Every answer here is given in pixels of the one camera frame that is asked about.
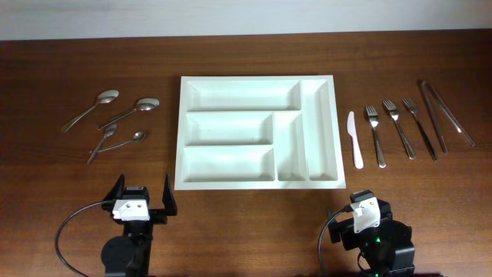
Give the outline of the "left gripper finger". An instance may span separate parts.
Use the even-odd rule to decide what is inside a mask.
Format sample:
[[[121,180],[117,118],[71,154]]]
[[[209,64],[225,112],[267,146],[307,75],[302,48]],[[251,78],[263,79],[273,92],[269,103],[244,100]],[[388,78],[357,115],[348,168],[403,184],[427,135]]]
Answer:
[[[171,180],[169,174],[165,176],[162,203],[165,207],[165,214],[167,216],[176,216],[178,214],[178,207],[171,189]]]
[[[116,201],[118,199],[121,199],[124,189],[125,189],[125,176],[123,174],[120,174],[115,185],[112,187],[109,193],[104,197],[104,201],[105,202]]]

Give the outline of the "white plastic knife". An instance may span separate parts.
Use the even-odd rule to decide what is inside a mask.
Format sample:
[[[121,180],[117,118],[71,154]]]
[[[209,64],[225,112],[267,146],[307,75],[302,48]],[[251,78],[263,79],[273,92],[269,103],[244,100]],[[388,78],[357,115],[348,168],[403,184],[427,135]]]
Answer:
[[[353,147],[353,161],[356,169],[364,167],[364,161],[361,154],[361,149],[357,139],[357,129],[354,120],[354,112],[350,111],[347,116],[347,133],[351,137]]]

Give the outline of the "steel fork dark handle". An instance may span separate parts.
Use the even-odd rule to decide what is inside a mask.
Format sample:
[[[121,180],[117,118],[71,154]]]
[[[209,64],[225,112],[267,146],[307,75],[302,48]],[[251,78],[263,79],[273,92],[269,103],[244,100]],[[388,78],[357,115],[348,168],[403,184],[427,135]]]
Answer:
[[[414,117],[414,121],[416,122],[417,127],[420,131],[420,134],[424,140],[424,144],[426,145],[427,150],[428,150],[431,158],[436,162],[437,161],[437,155],[436,155],[436,152],[434,150],[434,147],[432,146],[430,139],[428,138],[420,120],[417,117],[417,113],[419,111],[417,105],[410,98],[403,98],[402,102],[404,103],[404,105],[406,106],[408,111],[412,114],[412,116]]]

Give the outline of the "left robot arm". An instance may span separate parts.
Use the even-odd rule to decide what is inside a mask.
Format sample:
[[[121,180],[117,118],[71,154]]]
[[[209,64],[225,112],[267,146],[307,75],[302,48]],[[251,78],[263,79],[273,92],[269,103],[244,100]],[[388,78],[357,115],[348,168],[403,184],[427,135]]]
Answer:
[[[169,216],[178,214],[168,175],[164,180],[162,203],[162,209],[151,209],[147,187],[126,187],[125,177],[118,178],[102,204],[110,217],[124,227],[122,235],[109,239],[102,248],[101,262],[106,276],[148,275],[153,228],[165,225]]]

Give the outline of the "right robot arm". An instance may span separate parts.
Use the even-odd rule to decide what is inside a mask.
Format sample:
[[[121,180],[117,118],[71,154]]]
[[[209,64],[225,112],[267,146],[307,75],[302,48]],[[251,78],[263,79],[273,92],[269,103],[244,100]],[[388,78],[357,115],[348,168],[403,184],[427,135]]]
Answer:
[[[415,247],[411,241],[412,228],[393,220],[393,213],[381,213],[377,227],[362,232],[354,231],[354,220],[336,220],[329,212],[327,228],[332,243],[341,242],[345,250],[358,249],[359,259],[365,259],[368,269],[359,268],[358,276],[393,277],[413,276]]]

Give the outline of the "small steel teaspoon right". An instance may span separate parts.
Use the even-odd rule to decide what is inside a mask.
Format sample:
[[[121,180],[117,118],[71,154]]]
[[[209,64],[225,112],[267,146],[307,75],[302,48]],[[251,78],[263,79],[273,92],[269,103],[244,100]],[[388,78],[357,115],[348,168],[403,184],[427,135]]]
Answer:
[[[112,150],[112,149],[116,149],[118,147],[121,147],[123,145],[127,145],[131,142],[141,142],[145,139],[145,136],[146,136],[146,132],[144,131],[138,131],[134,134],[134,136],[132,137],[132,139],[128,140],[128,141],[124,141],[124,142],[119,142],[119,143],[116,143],[114,145],[110,145],[110,146],[107,146],[107,147],[104,147],[100,150],[98,150],[98,152],[106,152],[106,151],[109,151],[109,150]]]

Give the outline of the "small steel teaspoon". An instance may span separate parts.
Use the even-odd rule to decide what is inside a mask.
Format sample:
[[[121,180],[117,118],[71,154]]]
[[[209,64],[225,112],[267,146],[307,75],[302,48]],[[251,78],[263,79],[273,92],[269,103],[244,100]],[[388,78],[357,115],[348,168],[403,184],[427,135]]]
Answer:
[[[87,161],[87,165],[91,164],[95,158],[97,157],[98,155],[98,152],[101,150],[101,148],[103,147],[103,145],[105,144],[106,140],[114,135],[117,131],[117,125],[116,124],[112,124],[110,126],[108,126],[105,130],[104,130],[104,134],[103,134],[103,137],[101,139],[101,141],[97,144],[97,146],[94,148],[93,152],[91,153],[88,161]]]
[[[145,136],[146,136],[146,132],[144,131],[138,131],[134,134],[134,136],[132,137],[132,139],[128,140],[128,141],[124,141],[124,142],[119,142],[119,143],[116,143],[114,145],[110,145],[110,146],[107,146],[107,147],[104,147],[100,150],[98,150],[98,152],[106,152],[106,151],[109,151],[109,150],[112,150],[112,149],[116,149],[118,147],[121,147],[123,145],[127,145],[131,142],[141,142],[145,139]]]

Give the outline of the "small steel teaspoon left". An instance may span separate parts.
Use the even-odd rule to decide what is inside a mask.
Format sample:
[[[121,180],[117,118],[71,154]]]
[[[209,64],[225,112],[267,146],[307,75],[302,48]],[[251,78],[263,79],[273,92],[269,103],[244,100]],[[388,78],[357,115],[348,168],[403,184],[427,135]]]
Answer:
[[[88,161],[87,161],[87,165],[91,164],[95,158],[97,157],[98,155],[98,152],[101,150],[101,148],[103,147],[103,145],[105,144],[106,140],[114,135],[117,131],[117,125],[116,124],[112,124],[110,126],[108,126],[105,130],[104,130],[104,134],[103,134],[103,137],[101,139],[101,141],[97,144],[97,146],[94,148],[93,152],[91,153]]]

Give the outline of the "large steel spoon near tray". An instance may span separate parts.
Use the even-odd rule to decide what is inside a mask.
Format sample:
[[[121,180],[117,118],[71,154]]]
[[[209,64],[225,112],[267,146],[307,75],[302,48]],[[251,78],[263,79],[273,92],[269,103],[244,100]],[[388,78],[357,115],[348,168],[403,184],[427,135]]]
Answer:
[[[116,121],[130,115],[133,112],[136,111],[150,111],[152,109],[157,108],[160,105],[160,101],[157,98],[141,98],[139,99],[134,108],[130,108],[128,111],[122,112],[120,114],[117,114],[113,117],[111,117],[108,121],[101,123],[98,126],[98,130],[102,130],[109,125],[115,123]]]

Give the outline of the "large steel spoon far left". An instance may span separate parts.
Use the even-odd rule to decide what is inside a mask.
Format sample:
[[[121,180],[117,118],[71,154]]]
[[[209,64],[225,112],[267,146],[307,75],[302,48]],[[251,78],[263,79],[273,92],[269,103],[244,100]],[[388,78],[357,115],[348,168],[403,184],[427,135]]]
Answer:
[[[74,117],[72,120],[69,122],[65,123],[61,127],[61,132],[66,133],[75,123],[77,123],[80,119],[82,119],[85,115],[87,115],[90,111],[92,111],[94,108],[96,108],[100,104],[107,104],[115,100],[119,96],[119,91],[118,90],[107,90],[98,95],[96,98],[96,101],[93,106],[88,108],[86,111],[81,113],[80,115],[77,115]]]

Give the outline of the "white plastic cutlery tray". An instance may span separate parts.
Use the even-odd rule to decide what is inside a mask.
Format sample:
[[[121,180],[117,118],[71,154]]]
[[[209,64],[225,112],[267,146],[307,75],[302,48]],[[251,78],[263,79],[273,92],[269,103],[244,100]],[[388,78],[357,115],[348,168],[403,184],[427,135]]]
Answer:
[[[345,186],[332,76],[181,79],[176,189]]]

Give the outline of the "steel tongs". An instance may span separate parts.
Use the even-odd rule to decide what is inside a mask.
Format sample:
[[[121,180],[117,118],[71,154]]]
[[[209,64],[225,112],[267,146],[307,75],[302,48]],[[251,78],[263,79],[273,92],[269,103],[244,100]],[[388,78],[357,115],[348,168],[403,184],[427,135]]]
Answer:
[[[447,116],[447,118],[450,120],[452,125],[455,127],[458,133],[460,133],[468,142],[468,144],[471,147],[474,147],[476,144],[474,140],[467,134],[466,130],[462,126],[462,124],[459,123],[457,118],[454,116],[454,114],[451,112],[451,110],[447,107],[445,104],[444,100],[440,97],[440,95],[437,93],[436,89],[429,83],[428,80],[425,79],[419,79],[417,80],[417,86],[422,94],[424,103],[426,105],[427,111],[430,116],[430,120],[432,121],[432,124],[434,126],[434,131],[436,132],[438,142],[440,144],[440,147],[443,151],[444,154],[448,153],[448,148],[446,145],[446,142],[444,141],[444,133],[442,131],[442,128],[440,126],[439,119],[437,117],[437,113],[435,112],[434,109],[434,104],[431,101],[431,98],[434,99],[434,101],[437,103],[437,105],[441,108],[442,112]]]

